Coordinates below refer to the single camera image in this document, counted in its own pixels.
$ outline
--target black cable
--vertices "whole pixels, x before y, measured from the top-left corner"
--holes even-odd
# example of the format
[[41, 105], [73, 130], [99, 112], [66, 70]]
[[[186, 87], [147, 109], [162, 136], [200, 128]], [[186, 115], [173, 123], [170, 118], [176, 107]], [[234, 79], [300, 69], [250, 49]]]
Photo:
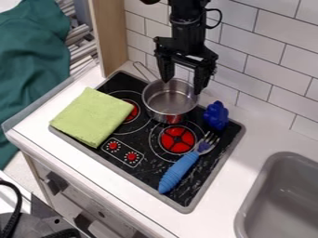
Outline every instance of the black cable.
[[216, 12], [219, 13], [219, 21], [218, 21], [218, 23], [215, 24], [214, 26], [206, 25], [207, 29], [214, 29], [214, 28], [218, 27], [222, 23], [223, 13], [222, 13], [222, 11], [220, 9], [217, 9], [217, 8], [206, 8], [205, 11], [216, 11]]
[[1, 238], [9, 238], [11, 237], [13, 231], [16, 229], [16, 226], [18, 225], [18, 222], [20, 219], [20, 215], [21, 215], [20, 211], [22, 208], [22, 195], [20, 190], [14, 184], [10, 182], [0, 180], [0, 185], [4, 185], [12, 189], [14, 193], [16, 193], [17, 199], [18, 199], [17, 205], [14, 209], [14, 212], [12, 213], [11, 218], [7, 222], [7, 225], [5, 226], [4, 230], [1, 231], [1, 236], [0, 236]]

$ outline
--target sink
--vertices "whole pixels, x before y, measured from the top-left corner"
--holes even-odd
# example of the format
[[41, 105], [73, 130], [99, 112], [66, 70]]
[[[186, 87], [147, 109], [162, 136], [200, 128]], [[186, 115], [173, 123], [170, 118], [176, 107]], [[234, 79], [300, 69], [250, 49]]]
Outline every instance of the sink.
[[270, 157], [234, 228], [238, 238], [317, 238], [318, 164], [291, 152]]

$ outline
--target stovetop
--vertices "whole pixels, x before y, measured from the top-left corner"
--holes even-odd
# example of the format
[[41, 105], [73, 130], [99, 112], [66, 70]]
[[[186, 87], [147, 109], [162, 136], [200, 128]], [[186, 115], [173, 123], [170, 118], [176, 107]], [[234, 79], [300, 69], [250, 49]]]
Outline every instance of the stovetop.
[[144, 81], [120, 72], [98, 88], [100, 92], [131, 103], [135, 109], [97, 149], [54, 128], [50, 130], [179, 212], [189, 213], [194, 210], [242, 136], [243, 127], [230, 121], [224, 131], [215, 131], [220, 136], [218, 146], [201, 156], [174, 190], [161, 195], [157, 191], [161, 177], [184, 153], [190, 152], [211, 128], [203, 120], [205, 109], [202, 107], [189, 112], [186, 121], [179, 125], [155, 122], [146, 113], [141, 100], [146, 85]]

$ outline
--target countertop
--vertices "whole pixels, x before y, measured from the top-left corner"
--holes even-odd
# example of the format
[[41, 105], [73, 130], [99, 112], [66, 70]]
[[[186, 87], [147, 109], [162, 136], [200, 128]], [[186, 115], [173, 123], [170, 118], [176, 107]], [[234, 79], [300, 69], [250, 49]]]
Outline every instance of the countertop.
[[[121, 70], [141, 77], [131, 62]], [[235, 215], [271, 155], [295, 152], [318, 162], [317, 141], [225, 103], [231, 119], [245, 126], [245, 135], [194, 211], [181, 214], [48, 131], [48, 122], [85, 87], [97, 87], [104, 80], [95, 67], [7, 131], [7, 136], [67, 178], [85, 184], [155, 237], [235, 238]], [[200, 104], [215, 100], [203, 95]]]

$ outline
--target stove control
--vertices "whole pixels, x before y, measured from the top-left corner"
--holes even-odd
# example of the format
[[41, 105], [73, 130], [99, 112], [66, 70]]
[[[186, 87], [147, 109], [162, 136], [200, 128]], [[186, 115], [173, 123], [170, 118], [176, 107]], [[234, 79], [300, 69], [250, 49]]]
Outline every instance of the stove control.
[[101, 149], [130, 167], [136, 167], [144, 157], [142, 153], [115, 138], [108, 139]]
[[104, 147], [106, 151], [108, 152], [119, 152], [122, 146], [121, 146], [121, 143], [119, 143], [118, 141], [111, 140], [111, 141], [108, 141]]
[[126, 155], [125, 155], [125, 159], [127, 159], [128, 161], [135, 161], [138, 159], [138, 154], [136, 152], [128, 152]]
[[110, 143], [110, 149], [111, 150], [116, 150], [118, 148], [118, 144], [116, 142], [111, 142]]

